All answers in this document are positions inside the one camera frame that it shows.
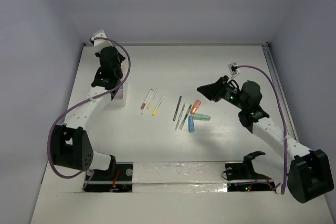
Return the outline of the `white pen red cap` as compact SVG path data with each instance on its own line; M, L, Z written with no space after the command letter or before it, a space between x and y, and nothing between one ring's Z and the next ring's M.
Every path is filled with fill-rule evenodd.
M153 90L150 89L149 92L148 92L148 94L147 94L147 96L145 97L145 99L144 99L144 101L143 101L143 103L142 103L142 105L141 105L141 114L143 114L143 111L144 111L144 109L145 109L145 106L146 106L146 104L148 103L148 100L149 100L149 98L151 97L152 92L153 92Z

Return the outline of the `white pen orange cap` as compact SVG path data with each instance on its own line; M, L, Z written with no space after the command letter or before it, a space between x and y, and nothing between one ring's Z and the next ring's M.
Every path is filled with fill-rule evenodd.
M128 67L127 67L127 65L125 63L123 63L121 65L121 69L122 69L123 74L126 74Z

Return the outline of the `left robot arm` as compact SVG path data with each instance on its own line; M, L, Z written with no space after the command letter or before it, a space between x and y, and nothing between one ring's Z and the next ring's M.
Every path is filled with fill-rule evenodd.
M70 116L63 124L60 115L53 123L47 140L47 156L51 169L60 178L71 179L71 175L61 174L57 167L76 170L78 174L93 170L104 179L116 174L115 157L95 152L89 140L88 132L103 109L110 104L128 78L123 73L122 62L130 60L113 46L97 49L95 55L100 66L94 76L87 98L69 108Z

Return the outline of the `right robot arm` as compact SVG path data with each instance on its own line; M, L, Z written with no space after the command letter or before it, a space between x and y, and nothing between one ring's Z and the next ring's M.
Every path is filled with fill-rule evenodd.
M262 99L259 84L246 81L241 88L233 86L228 76L200 86L197 91L210 101L225 100L240 109L241 125L263 140L282 159L280 179L292 197L306 203L334 189L327 154L312 150L284 132L260 106Z

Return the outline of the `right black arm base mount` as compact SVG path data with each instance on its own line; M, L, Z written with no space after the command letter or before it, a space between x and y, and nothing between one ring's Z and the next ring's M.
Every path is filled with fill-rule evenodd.
M255 151L239 162L225 163L221 177L227 181L228 192L275 191L276 185L270 177L255 172L253 160L266 153Z

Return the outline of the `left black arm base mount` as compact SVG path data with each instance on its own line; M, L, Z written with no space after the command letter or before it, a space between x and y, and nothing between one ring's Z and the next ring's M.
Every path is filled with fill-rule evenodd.
M116 163L111 175L106 171L88 170L83 190L89 193L131 193L133 163Z

